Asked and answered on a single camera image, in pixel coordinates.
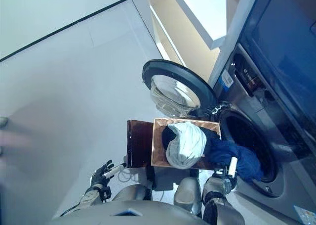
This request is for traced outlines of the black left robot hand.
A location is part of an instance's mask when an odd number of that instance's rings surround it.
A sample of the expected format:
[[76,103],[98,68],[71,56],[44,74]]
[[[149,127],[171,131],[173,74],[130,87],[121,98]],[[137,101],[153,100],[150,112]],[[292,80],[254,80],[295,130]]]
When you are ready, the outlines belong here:
[[126,163],[121,163],[115,166],[112,160],[109,160],[92,174],[90,178],[90,185],[95,186],[96,184],[101,184],[103,187],[106,187],[110,179],[126,167]]

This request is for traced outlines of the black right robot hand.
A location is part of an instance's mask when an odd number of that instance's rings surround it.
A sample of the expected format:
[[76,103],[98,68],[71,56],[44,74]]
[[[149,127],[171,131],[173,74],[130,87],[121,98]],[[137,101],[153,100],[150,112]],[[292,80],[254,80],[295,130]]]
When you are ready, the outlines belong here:
[[221,179],[234,180],[237,173],[237,157],[231,157],[228,165],[221,165],[221,167],[216,168],[213,176]]

